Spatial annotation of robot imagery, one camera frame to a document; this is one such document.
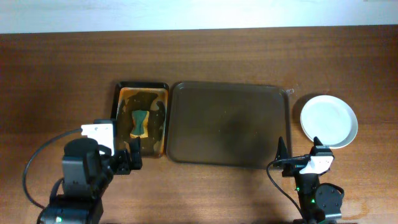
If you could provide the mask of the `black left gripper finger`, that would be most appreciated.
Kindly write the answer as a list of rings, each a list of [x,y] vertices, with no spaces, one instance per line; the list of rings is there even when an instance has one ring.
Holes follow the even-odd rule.
[[[115,175],[129,175],[130,170],[130,155],[127,149],[117,150],[113,156],[114,159],[114,174]]]
[[[142,157],[141,157],[141,139],[133,138],[129,142],[130,155],[131,155],[131,170],[140,170],[142,168]]]

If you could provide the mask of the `grey-white plate with sauce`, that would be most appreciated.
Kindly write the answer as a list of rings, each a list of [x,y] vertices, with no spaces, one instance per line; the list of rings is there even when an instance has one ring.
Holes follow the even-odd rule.
[[[358,120],[353,109],[331,95],[309,99],[300,112],[300,124],[305,135],[332,149],[346,147],[358,133]]]

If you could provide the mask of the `yellow green scrub sponge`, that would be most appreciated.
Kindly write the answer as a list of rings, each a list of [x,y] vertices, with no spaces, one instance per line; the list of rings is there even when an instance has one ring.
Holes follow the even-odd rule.
[[[132,112],[133,127],[130,132],[131,138],[148,137],[149,111],[135,110]]]

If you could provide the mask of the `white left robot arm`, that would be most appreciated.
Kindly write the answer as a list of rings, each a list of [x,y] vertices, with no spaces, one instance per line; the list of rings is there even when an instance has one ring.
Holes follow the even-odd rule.
[[[103,214],[102,196],[115,175],[142,167],[141,140],[128,148],[114,146],[115,120],[81,125],[82,138],[68,142],[62,158],[63,177],[54,184],[49,204],[37,223],[97,224]]]

